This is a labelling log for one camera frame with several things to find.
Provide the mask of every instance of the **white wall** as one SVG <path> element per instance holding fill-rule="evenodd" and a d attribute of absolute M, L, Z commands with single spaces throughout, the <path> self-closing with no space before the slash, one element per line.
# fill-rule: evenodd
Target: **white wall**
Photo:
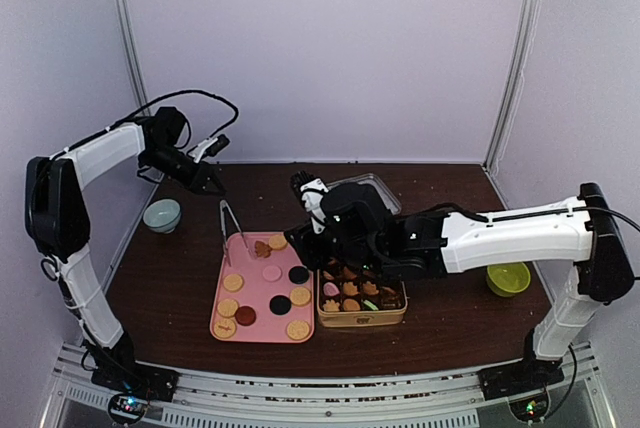
<path fill-rule="evenodd" d="M 497 179 L 510 206 L 601 184 L 612 208 L 640 220 L 640 0 L 542 0 L 524 89 Z M 637 233 L 620 225 L 640 274 Z M 557 290 L 566 265 L 546 265 Z M 622 426 L 640 417 L 640 289 L 604 308 L 587 336 Z"/>
<path fill-rule="evenodd" d="M 483 161 L 521 6 L 128 2 L 150 96 L 193 86 L 240 106 L 227 161 Z M 228 117 L 205 100 L 187 103 L 198 107 L 189 111 L 197 133 Z"/>
<path fill-rule="evenodd" d="M 112 0 L 0 0 L 0 12 L 0 424 L 33 427 L 61 343 L 78 330 L 24 229 L 26 164 L 135 105 Z M 100 278 L 149 193 L 133 169 L 88 190 Z"/>

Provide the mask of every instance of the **robotic arm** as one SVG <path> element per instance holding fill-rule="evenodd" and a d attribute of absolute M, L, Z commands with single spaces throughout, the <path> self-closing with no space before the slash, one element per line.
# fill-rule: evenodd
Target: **robotic arm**
<path fill-rule="evenodd" d="M 175 145 L 186 123 L 176 108 L 161 107 L 154 116 L 116 123 L 61 153 L 33 158 L 27 166 L 26 229 L 83 330 L 97 367 L 92 382 L 140 399 L 170 401 L 178 375 L 136 363 L 131 338 L 111 311 L 93 270 L 82 192 L 100 175 L 137 157 L 141 169 L 156 168 L 193 193 L 223 195 L 214 165 L 203 160 L 229 140 L 212 136 L 184 154 Z"/>
<path fill-rule="evenodd" d="M 300 172 L 291 186 L 311 220 L 286 236 L 311 269 L 337 258 L 382 278 L 415 280 L 494 263 L 574 263 L 550 312 L 527 336 L 523 359 L 480 372 L 485 399 L 562 381 L 560 364 L 571 341 L 600 306 L 634 284 L 618 227 L 594 183 L 547 206 L 477 214 L 448 203 L 403 217 L 392 216 L 369 185 L 328 190 L 319 178 Z"/>

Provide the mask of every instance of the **green bowl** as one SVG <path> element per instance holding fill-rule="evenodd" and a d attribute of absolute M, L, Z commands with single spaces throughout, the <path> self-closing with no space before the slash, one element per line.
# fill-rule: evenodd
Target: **green bowl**
<path fill-rule="evenodd" d="M 511 298 L 531 284 L 531 273 L 524 263 L 505 263 L 487 267 L 487 285 L 496 295 Z"/>

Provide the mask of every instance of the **metal tongs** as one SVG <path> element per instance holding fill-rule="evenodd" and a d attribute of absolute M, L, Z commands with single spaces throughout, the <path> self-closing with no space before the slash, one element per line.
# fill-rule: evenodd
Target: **metal tongs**
<path fill-rule="evenodd" d="M 249 249 L 249 244 L 247 243 L 247 239 L 244 236 L 244 232 L 242 231 L 242 228 L 240 228 L 240 223 L 238 223 L 238 219 L 236 218 L 236 215 L 233 214 L 233 210 L 229 206 L 229 203 L 227 203 L 227 200 L 221 200 L 220 201 L 220 228 L 222 229 L 222 240 L 223 240 L 222 247 L 224 248 L 224 256 L 228 257 L 229 264 L 231 266 L 234 266 L 233 260 L 231 259 L 229 247 L 227 246 L 227 241 L 229 238 L 227 237 L 227 220 L 225 216 L 225 211 L 231 217 L 233 224 L 236 226 L 236 230 L 238 230 L 238 233 L 240 233 L 240 237 L 242 238 L 242 243 L 244 244 L 244 247 L 246 248 L 247 253 L 249 253 L 249 256 L 251 258 L 253 258 L 254 256 L 253 256 L 253 252 Z"/>

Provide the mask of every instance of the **wooden table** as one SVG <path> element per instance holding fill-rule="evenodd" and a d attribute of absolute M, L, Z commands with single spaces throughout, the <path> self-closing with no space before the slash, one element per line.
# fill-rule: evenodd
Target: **wooden table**
<path fill-rule="evenodd" d="M 289 177 L 307 170 L 325 182 L 375 172 L 403 213 L 453 201 L 476 211 L 501 203 L 479 166 L 221 165 L 227 200 L 245 231 L 284 230 L 306 220 Z M 526 333 L 549 310 L 533 274 L 531 287 L 501 299 L 478 269 L 407 287 L 409 309 L 391 327 L 326 329 L 303 344 L 220 342 L 209 319 L 222 259 L 219 199 L 192 195 L 165 181 L 156 198 L 180 202 L 171 235 L 138 227 L 107 298 L 141 361 L 238 375 L 336 377 L 431 372 L 506 361 L 522 355 Z"/>

